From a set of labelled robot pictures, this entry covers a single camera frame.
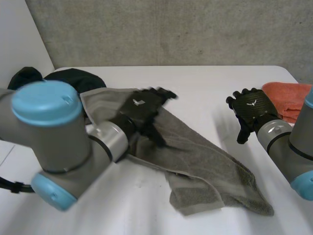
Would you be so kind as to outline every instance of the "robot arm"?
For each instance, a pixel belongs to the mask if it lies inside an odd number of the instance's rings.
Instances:
[[[111,162],[123,156],[138,133],[159,146],[165,144],[153,122],[170,98],[176,95],[162,88],[135,92],[112,120],[87,134],[81,102],[70,85],[47,81],[16,93],[0,89],[0,138],[33,149],[42,171],[32,179],[31,188],[66,211]]]
[[[313,201],[313,90],[305,99],[292,128],[278,117],[277,110],[262,90],[234,92],[226,102],[241,125],[237,142],[245,143],[256,132],[262,147],[304,199]]]

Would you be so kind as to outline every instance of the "table surface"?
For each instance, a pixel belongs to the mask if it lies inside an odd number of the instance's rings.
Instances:
[[[178,96],[165,108],[192,129],[246,165],[272,204],[275,216],[244,208],[222,208],[184,217],[169,203],[164,174],[127,159],[111,164],[68,212],[61,213],[35,194],[0,190],[0,234],[12,235],[308,235],[313,203],[289,186],[255,134],[236,143],[239,124],[225,99],[235,90],[271,81],[295,83],[276,66],[84,67],[111,88],[162,86]],[[0,176],[29,183],[40,166],[29,148],[0,142]]]

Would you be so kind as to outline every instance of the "black cloth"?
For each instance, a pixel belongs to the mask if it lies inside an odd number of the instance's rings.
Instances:
[[[8,89],[17,90],[18,88],[27,85],[32,82],[43,81],[43,80],[57,80],[70,84],[78,93],[87,92],[97,88],[107,87],[104,81],[86,71],[78,69],[61,70],[50,73],[45,78],[42,77],[41,73],[33,67],[24,67],[18,71],[11,79]],[[90,124],[87,120],[87,114],[84,111],[84,117],[86,124]]]

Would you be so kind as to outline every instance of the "black cable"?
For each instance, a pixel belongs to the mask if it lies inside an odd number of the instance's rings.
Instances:
[[[0,177],[0,188],[10,190],[11,193],[20,193],[20,192],[27,192],[33,193],[34,190],[31,185],[25,185],[21,182],[11,182],[2,177]]]

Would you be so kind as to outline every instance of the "blue end cap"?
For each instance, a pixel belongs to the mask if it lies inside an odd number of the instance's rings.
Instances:
[[[305,104],[308,105],[310,108],[313,109],[313,87],[311,87],[310,92],[305,97]]]
[[[18,90],[12,98],[12,111],[27,124],[53,127],[77,118],[82,104],[71,85],[60,81],[43,81]]]
[[[64,188],[39,173],[32,179],[31,186],[45,202],[59,211],[66,211],[77,201],[77,198]]]
[[[313,201],[313,170],[295,178],[290,186],[304,199]]]

